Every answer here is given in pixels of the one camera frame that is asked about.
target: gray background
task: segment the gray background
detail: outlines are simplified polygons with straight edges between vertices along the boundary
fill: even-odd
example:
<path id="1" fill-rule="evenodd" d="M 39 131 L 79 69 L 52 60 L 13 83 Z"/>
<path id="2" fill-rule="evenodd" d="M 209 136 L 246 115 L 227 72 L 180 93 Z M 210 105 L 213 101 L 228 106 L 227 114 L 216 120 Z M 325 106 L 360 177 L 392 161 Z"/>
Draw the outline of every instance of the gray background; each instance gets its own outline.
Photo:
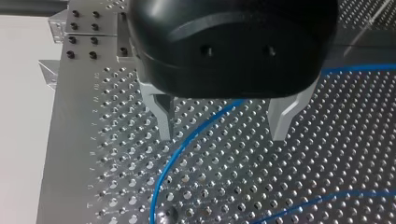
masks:
<path id="1" fill-rule="evenodd" d="M 0 16 L 0 217 L 33 224 L 50 129 L 54 91 L 39 59 L 59 59 L 47 18 Z"/>

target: screw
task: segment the screw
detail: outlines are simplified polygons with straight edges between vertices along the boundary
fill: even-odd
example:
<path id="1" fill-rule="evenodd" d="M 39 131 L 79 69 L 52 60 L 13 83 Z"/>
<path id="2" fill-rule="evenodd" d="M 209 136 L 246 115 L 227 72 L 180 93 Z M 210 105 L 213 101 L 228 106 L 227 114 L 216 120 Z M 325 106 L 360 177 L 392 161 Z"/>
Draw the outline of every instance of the screw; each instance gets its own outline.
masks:
<path id="1" fill-rule="evenodd" d="M 91 52 L 90 52 L 90 58 L 91 58 L 91 59 L 97 59 L 97 58 L 98 58 L 98 55 L 96 54 L 95 51 L 91 51 Z"/>
<path id="2" fill-rule="evenodd" d="M 120 52 L 121 52 L 121 55 L 124 57 L 128 55 L 128 49 L 126 49 L 126 48 L 120 48 Z"/>
<path id="3" fill-rule="evenodd" d="M 69 42 L 70 42 L 71 44 L 76 44 L 77 40 L 76 40 L 75 37 L 69 36 Z"/>
<path id="4" fill-rule="evenodd" d="M 72 50 L 69 50 L 66 52 L 67 58 L 69 59 L 74 59 L 75 58 L 75 54 Z"/>
<path id="5" fill-rule="evenodd" d="M 94 45 L 97 45 L 98 44 L 98 38 L 91 37 L 91 43 L 93 43 Z"/>
<path id="6" fill-rule="evenodd" d="M 93 23 L 93 24 L 91 25 L 91 28 L 92 28 L 94 31 L 98 31 L 98 30 L 99 30 L 99 26 L 98 26 L 98 24 L 96 24 L 96 23 Z"/>
<path id="7" fill-rule="evenodd" d="M 72 30 L 78 29 L 78 25 L 75 22 L 70 23 L 70 26 L 72 27 Z"/>
<path id="8" fill-rule="evenodd" d="M 72 11 L 74 17 L 79 17 L 79 12 L 77 10 Z"/>
<path id="9" fill-rule="evenodd" d="M 97 11 L 94 11 L 94 12 L 92 13 L 92 15 L 93 15 L 95 18 L 99 18 L 99 17 L 100 17 L 99 12 L 97 12 Z"/>

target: hole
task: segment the hole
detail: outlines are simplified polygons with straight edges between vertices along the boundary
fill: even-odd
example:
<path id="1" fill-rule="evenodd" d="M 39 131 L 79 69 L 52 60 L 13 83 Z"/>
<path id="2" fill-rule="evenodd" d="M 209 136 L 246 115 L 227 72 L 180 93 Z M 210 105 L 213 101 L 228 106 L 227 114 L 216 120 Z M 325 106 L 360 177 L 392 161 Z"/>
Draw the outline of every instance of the hole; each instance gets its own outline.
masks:
<path id="1" fill-rule="evenodd" d="M 187 210 L 186 212 L 187 217 L 192 217 L 193 215 L 194 215 L 194 211 L 192 211 L 192 209 Z"/>
<path id="2" fill-rule="evenodd" d="M 210 216 L 210 214 L 212 214 L 212 209 L 210 209 L 210 207 L 206 207 L 204 210 L 204 216 Z"/>
<path id="3" fill-rule="evenodd" d="M 239 211 L 245 212 L 246 209 L 247 209 L 247 207 L 245 206 L 244 203 L 238 204 L 238 210 L 239 210 Z"/>
<path id="4" fill-rule="evenodd" d="M 256 208 L 257 210 L 262 209 L 262 204 L 261 203 L 254 203 L 254 208 Z"/>
<path id="5" fill-rule="evenodd" d="M 214 55 L 213 48 L 210 45 L 201 46 L 201 54 L 204 57 L 211 58 Z"/>
<path id="6" fill-rule="evenodd" d="M 169 202 L 171 202 L 173 199 L 174 199 L 173 193 L 168 193 L 168 194 L 166 194 L 166 200 L 168 200 Z"/>
<path id="7" fill-rule="evenodd" d="M 273 47 L 271 46 L 265 46 L 264 48 L 262 48 L 262 54 L 266 57 L 266 56 L 270 56 L 270 57 L 275 57 L 276 56 L 276 51 Z"/>
<path id="8" fill-rule="evenodd" d="M 228 213 L 228 211 L 230 211 L 230 208 L 227 205 L 223 205 L 221 207 L 221 212 L 223 213 Z"/>
<path id="9" fill-rule="evenodd" d="M 191 192 L 186 191 L 186 192 L 184 192 L 183 196 L 185 199 L 190 199 L 192 195 L 191 195 Z"/>
<path id="10" fill-rule="evenodd" d="M 209 195 L 209 192 L 206 189 L 204 189 L 204 190 L 202 190 L 201 195 L 203 198 L 207 198 L 207 196 Z"/>

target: perforated metal plate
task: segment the perforated metal plate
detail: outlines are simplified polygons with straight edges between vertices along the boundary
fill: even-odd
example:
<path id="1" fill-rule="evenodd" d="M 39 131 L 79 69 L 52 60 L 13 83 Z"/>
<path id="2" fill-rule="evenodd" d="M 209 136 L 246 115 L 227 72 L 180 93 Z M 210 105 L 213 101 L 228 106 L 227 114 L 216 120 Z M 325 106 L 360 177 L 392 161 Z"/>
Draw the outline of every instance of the perforated metal plate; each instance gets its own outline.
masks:
<path id="1" fill-rule="evenodd" d="M 97 46 L 85 35 L 64 43 L 38 224 L 148 223 L 154 183 L 173 151 L 231 102 L 176 99 L 176 137 L 161 142 L 134 65 L 116 62 L 116 37 L 98 38 Z M 175 208 L 178 223 L 249 223 L 319 195 L 395 189 L 395 85 L 389 71 L 322 77 L 285 142 L 271 141 L 269 100 L 246 100 L 186 149 L 158 211 Z M 393 223 L 395 213 L 396 197 L 347 197 L 271 223 Z"/>

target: blue tube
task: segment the blue tube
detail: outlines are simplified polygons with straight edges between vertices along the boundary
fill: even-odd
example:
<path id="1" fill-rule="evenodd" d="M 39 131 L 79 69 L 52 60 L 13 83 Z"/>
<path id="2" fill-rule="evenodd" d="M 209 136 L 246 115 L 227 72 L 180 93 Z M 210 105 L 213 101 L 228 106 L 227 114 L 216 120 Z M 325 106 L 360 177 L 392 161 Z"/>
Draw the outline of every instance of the blue tube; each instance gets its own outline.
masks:
<path id="1" fill-rule="evenodd" d="M 359 72 L 359 71 L 379 71 L 379 70 L 396 70 L 396 64 L 394 63 L 389 63 L 389 64 L 366 64 L 366 65 L 355 65 L 355 66 L 349 66 L 349 67 L 341 67 L 341 68 L 327 68 L 323 69 L 321 71 L 321 74 L 323 76 L 329 75 L 330 73 L 340 73 L 340 72 Z M 157 180 L 153 195 L 152 195 L 152 200 L 151 200 L 151 206 L 150 206 L 150 212 L 149 212 L 149 223 L 154 224 L 155 223 L 155 206 L 158 200 L 158 195 L 160 193 L 160 188 L 161 185 L 163 184 L 163 181 L 166 178 L 166 175 L 168 174 L 169 170 L 172 168 L 173 164 L 176 162 L 180 154 L 186 149 L 186 147 L 189 145 L 189 143 L 200 133 L 202 132 L 210 123 L 227 113 L 228 111 L 232 110 L 233 107 L 239 106 L 243 103 L 243 100 L 236 100 L 232 104 L 227 105 L 224 107 L 220 112 L 218 112 L 216 115 L 211 117 L 210 119 L 206 120 L 204 123 L 202 123 L 200 126 L 198 126 L 197 129 L 195 129 L 185 140 L 184 142 L 180 145 L 180 148 L 175 151 L 173 156 L 171 157 L 170 161 L 165 165 L 163 168 L 163 172 L 161 173 L 160 177 Z M 390 192 L 385 192 L 385 191 L 379 191 L 379 192 L 373 192 L 373 191 L 360 191 L 360 190 L 347 190 L 347 191 L 341 191 L 337 192 L 334 194 L 329 194 L 325 195 L 322 198 L 317 198 L 314 200 L 311 200 L 306 203 L 301 203 L 298 205 L 295 205 L 289 209 L 286 209 L 282 212 L 279 212 L 275 215 L 272 215 L 270 217 L 265 217 L 260 220 L 253 221 L 253 224 L 261 224 L 264 221 L 269 221 L 272 219 L 275 219 L 277 217 L 283 217 L 286 214 L 292 213 L 295 210 L 299 209 L 300 207 L 305 207 L 309 205 L 313 205 L 315 203 L 318 203 L 319 201 L 328 201 L 334 197 L 346 197 L 347 195 L 350 196 L 367 196 L 367 197 L 389 197 L 389 196 L 396 196 L 396 191 L 390 191 Z"/>
<path id="2" fill-rule="evenodd" d="M 189 143 L 199 134 L 201 133 L 209 124 L 211 124 L 213 121 L 216 119 L 220 118 L 222 115 L 225 113 L 231 111 L 235 106 L 239 106 L 243 103 L 243 100 L 236 100 L 232 104 L 225 106 L 222 110 L 220 110 L 217 114 L 212 116 L 210 119 L 207 119 L 204 123 L 202 123 L 198 128 L 196 128 L 185 140 L 183 143 L 181 143 L 180 148 L 175 151 L 173 156 L 171 157 L 171 160 L 165 165 L 163 168 L 163 172 L 161 173 L 160 177 L 157 180 L 157 183 L 155 185 L 154 193 L 152 194 L 152 199 L 151 199 L 151 206 L 149 210 L 149 223 L 154 224 L 155 223 L 155 205 L 157 204 L 158 200 L 158 194 L 160 193 L 161 185 L 163 184 L 163 181 L 166 178 L 166 175 L 168 174 L 169 170 L 172 168 L 173 164 L 176 162 L 180 154 L 186 149 L 186 147 L 189 145 Z"/>

